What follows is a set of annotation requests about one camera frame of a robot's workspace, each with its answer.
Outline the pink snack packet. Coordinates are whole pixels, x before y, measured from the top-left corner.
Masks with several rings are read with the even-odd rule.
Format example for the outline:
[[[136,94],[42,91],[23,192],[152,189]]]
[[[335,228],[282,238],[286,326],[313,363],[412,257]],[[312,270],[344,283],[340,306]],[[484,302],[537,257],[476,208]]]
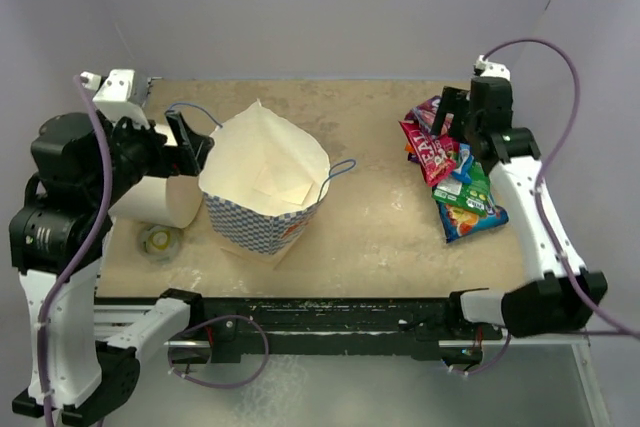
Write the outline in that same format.
[[[423,133],[416,122],[400,121],[408,144],[418,159],[426,184],[436,186],[456,168],[457,143],[448,135]]]

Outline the small blue snack packet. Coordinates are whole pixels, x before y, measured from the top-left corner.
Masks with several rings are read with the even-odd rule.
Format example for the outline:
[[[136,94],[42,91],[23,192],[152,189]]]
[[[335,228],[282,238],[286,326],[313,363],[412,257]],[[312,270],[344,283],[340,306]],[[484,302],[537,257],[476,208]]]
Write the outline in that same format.
[[[454,180],[469,185],[472,182],[470,175],[471,167],[474,163],[474,156],[468,144],[460,143],[456,157],[456,167],[451,172]]]

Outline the blue checkered paper bag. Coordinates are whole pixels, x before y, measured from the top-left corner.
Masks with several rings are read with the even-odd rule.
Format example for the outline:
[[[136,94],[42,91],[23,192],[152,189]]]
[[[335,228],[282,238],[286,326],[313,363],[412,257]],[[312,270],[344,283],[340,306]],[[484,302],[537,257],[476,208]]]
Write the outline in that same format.
[[[356,165],[331,163],[308,132],[255,100],[217,125],[198,185],[213,239],[231,260],[277,265],[318,212],[331,182]]]

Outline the green snack packet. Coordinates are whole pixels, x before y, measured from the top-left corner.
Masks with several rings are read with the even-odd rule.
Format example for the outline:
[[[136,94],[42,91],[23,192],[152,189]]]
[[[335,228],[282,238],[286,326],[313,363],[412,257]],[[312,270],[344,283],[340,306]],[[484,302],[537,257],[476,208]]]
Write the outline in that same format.
[[[490,213],[490,180],[481,164],[474,161],[467,172],[470,182],[464,183],[453,175],[438,183],[432,192],[435,201],[485,217]]]

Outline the blue snack wrapper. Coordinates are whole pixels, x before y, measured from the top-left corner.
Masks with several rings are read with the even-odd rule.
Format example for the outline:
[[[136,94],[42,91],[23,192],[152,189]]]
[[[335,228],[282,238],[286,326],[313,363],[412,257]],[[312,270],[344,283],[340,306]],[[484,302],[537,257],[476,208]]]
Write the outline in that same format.
[[[437,202],[436,205],[447,244],[475,233],[501,227],[509,222],[508,213],[501,206],[491,208],[486,216],[481,217],[442,202]]]

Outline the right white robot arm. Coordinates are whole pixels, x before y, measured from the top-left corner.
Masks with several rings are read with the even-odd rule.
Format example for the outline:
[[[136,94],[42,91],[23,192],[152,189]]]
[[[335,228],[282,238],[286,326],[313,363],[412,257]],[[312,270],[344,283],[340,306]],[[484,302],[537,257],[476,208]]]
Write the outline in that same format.
[[[468,144],[509,215],[522,251],[526,282],[510,291],[453,292],[446,330],[467,338],[480,323],[517,338],[584,328],[607,292],[603,273],[589,271],[564,231],[541,176],[533,133],[515,127],[509,80],[475,76],[469,89],[445,87],[433,124]]]

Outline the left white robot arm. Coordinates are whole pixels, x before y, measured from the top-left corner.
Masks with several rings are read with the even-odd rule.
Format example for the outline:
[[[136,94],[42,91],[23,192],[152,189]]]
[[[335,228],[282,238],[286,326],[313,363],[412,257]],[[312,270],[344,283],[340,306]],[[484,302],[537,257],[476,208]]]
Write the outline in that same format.
[[[16,414],[66,426],[98,426],[131,397],[144,359],[177,332],[206,325],[200,295],[171,289],[130,329],[99,341],[94,287],[109,209],[144,177],[198,175],[212,138],[178,112],[169,132],[101,113],[74,112],[45,122],[32,142],[37,170],[9,225],[11,261],[29,309],[32,371],[12,403]]]

